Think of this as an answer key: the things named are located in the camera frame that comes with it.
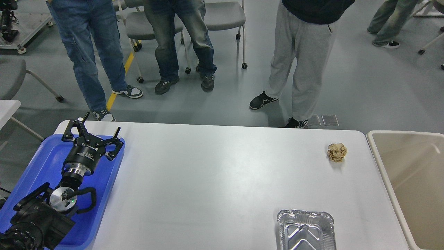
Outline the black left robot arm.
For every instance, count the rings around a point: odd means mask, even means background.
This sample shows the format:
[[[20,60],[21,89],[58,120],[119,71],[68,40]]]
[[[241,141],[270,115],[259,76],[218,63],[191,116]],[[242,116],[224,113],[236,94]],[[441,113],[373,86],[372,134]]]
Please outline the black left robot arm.
[[[45,139],[1,210],[2,250],[82,249],[97,232],[123,158],[118,127],[89,133],[70,120]]]

